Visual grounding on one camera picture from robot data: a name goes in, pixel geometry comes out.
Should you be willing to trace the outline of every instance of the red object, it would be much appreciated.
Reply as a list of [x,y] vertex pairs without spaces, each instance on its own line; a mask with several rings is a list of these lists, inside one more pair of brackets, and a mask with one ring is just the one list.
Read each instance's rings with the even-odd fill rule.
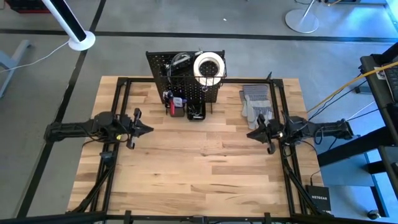
[[170,100],[170,114],[174,115],[175,107],[173,100]]
[[6,3],[18,13],[50,13],[41,0],[6,0]]

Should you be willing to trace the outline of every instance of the red marker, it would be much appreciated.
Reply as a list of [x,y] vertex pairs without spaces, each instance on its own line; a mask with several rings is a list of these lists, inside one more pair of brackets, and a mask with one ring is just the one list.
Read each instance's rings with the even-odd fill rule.
[[170,114],[171,115],[174,115],[174,109],[175,109],[174,102],[173,102],[173,100],[170,100]]

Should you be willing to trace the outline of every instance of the black pegboard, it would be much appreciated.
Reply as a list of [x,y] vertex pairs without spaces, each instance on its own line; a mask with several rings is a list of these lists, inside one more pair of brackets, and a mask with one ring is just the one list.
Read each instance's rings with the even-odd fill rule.
[[[159,97],[163,103],[163,92],[171,90],[175,96],[186,98],[188,101],[200,101],[205,103],[216,103],[218,89],[223,83],[223,79],[226,77],[226,72],[221,81],[215,85],[203,87],[197,79],[193,76],[193,62],[195,57],[182,62],[174,67],[172,70],[173,75],[167,76],[168,70],[166,65],[169,65],[174,56],[181,52],[146,52],[147,59],[149,62],[150,70],[154,76]],[[214,52],[218,54],[225,63],[225,51]],[[212,75],[218,72],[218,68],[212,62],[205,62],[200,67],[200,72],[203,76],[211,78]]]

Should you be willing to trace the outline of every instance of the pen holder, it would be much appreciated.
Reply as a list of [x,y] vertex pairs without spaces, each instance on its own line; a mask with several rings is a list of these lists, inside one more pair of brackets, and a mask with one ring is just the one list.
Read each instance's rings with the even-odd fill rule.
[[203,121],[206,118],[206,103],[187,103],[187,118],[190,121]]
[[185,104],[183,104],[183,107],[181,108],[175,107],[174,114],[171,114],[170,105],[168,103],[165,103],[165,107],[166,107],[166,114],[170,114],[172,118],[181,118],[185,116]]

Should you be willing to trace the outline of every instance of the wire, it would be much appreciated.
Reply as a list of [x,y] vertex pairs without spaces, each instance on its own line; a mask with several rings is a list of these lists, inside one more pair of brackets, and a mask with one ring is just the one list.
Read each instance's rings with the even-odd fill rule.
[[[314,146],[313,144],[311,144],[311,143],[309,143],[309,142],[307,142],[307,141],[300,141],[300,142],[304,142],[304,143],[310,145],[310,146],[313,148],[313,150],[314,150],[315,152],[317,152],[317,149],[315,149],[315,146]],[[313,183],[312,183],[312,177],[313,177],[315,174],[319,173],[320,171],[321,171],[321,170],[318,170],[317,172],[315,172],[315,173],[313,173],[313,174],[311,175],[311,177],[310,177],[311,186],[313,185]]]
[[355,117],[355,118],[348,119],[347,121],[352,121],[352,120],[354,120],[354,119],[356,119],[356,118],[360,118],[360,117],[362,117],[362,116],[368,115],[369,113],[373,113],[373,112],[378,111],[378,110],[379,110],[379,108],[378,108],[378,109],[375,109],[375,110],[372,110],[372,111],[370,111],[370,112],[367,112],[367,113],[365,113],[365,114],[359,115],[359,116],[357,116],[357,117]]
[[352,79],[350,82],[344,84],[342,87],[340,87],[339,89],[337,89],[336,91],[334,91],[332,94],[330,94],[328,97],[326,97],[326,98],[325,98],[324,100],[322,100],[319,104],[315,105],[313,108],[311,108],[311,109],[308,110],[307,112],[309,113],[309,112],[313,111],[315,108],[319,107],[322,103],[326,102],[326,100],[329,100],[331,97],[333,97],[334,95],[336,95],[340,90],[346,88],[347,86],[349,86],[349,85],[351,85],[352,83],[354,83],[354,82],[360,80],[361,78],[367,77],[367,76],[372,75],[372,74],[374,74],[374,73],[376,73],[376,72],[380,72],[381,70],[384,70],[384,69],[387,69],[387,68],[391,68],[391,67],[396,66],[396,65],[398,65],[398,62],[390,63],[389,65],[385,65],[385,66],[383,66],[383,67],[381,67],[381,68],[377,68],[377,69],[372,70],[372,71],[370,71],[370,72],[366,72],[365,74],[362,74],[362,75],[360,75],[360,76],[358,76],[358,77]]
[[365,108],[367,108],[368,106],[372,105],[374,103],[374,101],[372,101],[372,103],[364,106],[362,109],[360,109],[358,112],[356,112],[355,114],[353,114],[352,116],[350,116],[347,120],[353,118],[355,115],[359,114],[362,110],[365,110]]
[[[314,139],[313,139],[315,141],[315,144],[321,144],[322,143],[322,140],[323,140],[323,128],[324,127],[320,127],[317,131],[315,131]],[[322,132],[322,135],[321,135],[321,140],[319,140],[319,142],[317,142],[317,134],[318,134],[319,131]]]
[[323,106],[322,106],[321,108],[319,108],[319,109],[317,110],[317,112],[315,112],[315,113],[311,116],[311,118],[308,119],[308,120],[310,121],[312,118],[314,118],[314,117],[316,117],[318,114],[320,114],[320,113],[323,111],[322,109],[326,106],[326,104],[329,103],[337,94],[333,95],[328,101],[326,101],[325,104],[323,104]]
[[17,69],[17,68],[26,67],[26,66],[29,66],[29,65],[34,65],[34,64],[36,64],[37,62],[40,62],[40,61],[42,61],[42,60],[48,58],[48,57],[51,56],[54,52],[56,52],[58,49],[60,49],[61,47],[65,46],[67,43],[68,43],[68,42],[65,42],[64,44],[62,44],[61,46],[59,46],[59,47],[57,47],[55,50],[53,50],[51,53],[49,53],[47,56],[42,57],[42,58],[38,59],[38,60],[35,61],[35,62],[26,64],[26,65],[16,66],[16,67],[10,68],[10,69],[6,69],[6,70],[1,71],[0,73],[7,72],[7,71],[10,71],[10,70],[15,70],[15,69]]
[[308,145],[310,145],[312,148],[313,148],[313,150],[316,152],[317,150],[315,149],[315,146],[313,145],[313,144],[311,144],[311,143],[309,143],[309,142],[307,142],[307,141],[300,141],[300,142],[304,142],[304,143],[307,143]]
[[81,146],[83,147],[83,146],[87,145],[88,143],[95,142],[95,141],[96,141],[96,139],[92,139],[90,141],[84,142]]
[[[361,85],[363,85],[363,83],[366,83],[366,82],[367,82],[367,81],[365,80],[365,81],[363,81],[361,84],[359,84],[358,86],[361,86]],[[330,105],[332,105],[333,103],[336,103],[336,101],[340,100],[342,97],[346,96],[348,93],[351,93],[353,90],[355,90],[355,89],[353,88],[352,90],[350,90],[350,91],[344,93],[344,94],[341,95],[339,98],[337,98],[337,99],[335,99],[333,102],[331,102],[329,105],[327,105],[327,106],[325,106],[325,107],[322,106],[323,109],[322,109],[321,111],[315,113],[309,120],[311,120],[311,119],[314,118],[315,116],[318,116],[320,113],[322,113],[322,111],[324,111],[324,110],[325,110],[326,108],[328,108]]]
[[323,104],[323,106],[322,106],[321,108],[319,108],[319,109],[317,110],[317,112],[315,112],[315,113],[311,116],[311,118],[308,119],[308,120],[310,121],[312,118],[314,118],[314,117],[316,117],[318,114],[320,114],[320,113],[323,111],[322,109],[326,106],[326,104],[329,103],[337,94],[341,93],[341,91],[343,91],[343,90],[340,90],[338,93],[336,93],[335,95],[333,95],[328,101],[326,101],[325,104]]
[[84,146],[85,144],[88,144],[88,143],[93,142],[93,141],[101,142],[101,143],[108,143],[108,144],[123,143],[123,142],[127,142],[127,141],[129,140],[129,138],[130,138],[129,135],[127,134],[127,139],[126,139],[126,140],[123,140],[123,141],[119,141],[119,140],[115,140],[115,141],[104,141],[105,139],[102,139],[102,140],[101,140],[101,137],[98,138],[98,139],[93,138],[95,135],[94,135],[94,134],[90,134],[83,126],[76,125],[76,127],[82,129],[82,130],[86,133],[86,135],[87,135],[89,138],[91,138],[90,141],[83,143],[83,146]]
[[313,173],[313,174],[311,175],[311,177],[310,177],[311,186],[313,186],[312,177],[313,177],[315,174],[319,173],[319,172],[321,172],[321,170],[318,170],[318,171],[316,171],[315,173]]
[[305,3],[305,2],[300,2],[300,1],[298,1],[298,0],[294,0],[294,2],[299,3],[299,4],[303,4],[303,5],[309,5],[309,4],[311,4],[310,2],[309,2],[309,3]]
[[330,144],[327,151],[329,151],[331,149],[331,147],[335,144],[336,141],[337,141],[337,137],[335,137],[335,140]]
[[290,157],[290,156],[293,156],[293,155],[294,155],[294,152],[291,152],[289,155],[286,155],[286,146],[284,147],[284,150],[283,150],[283,152],[284,152],[284,156],[285,156],[285,158],[288,158],[288,157]]
[[327,4],[328,4],[328,6],[332,6],[332,5],[337,4],[337,3],[341,2],[341,1],[342,0],[337,0],[337,1],[333,2],[333,3],[327,3]]

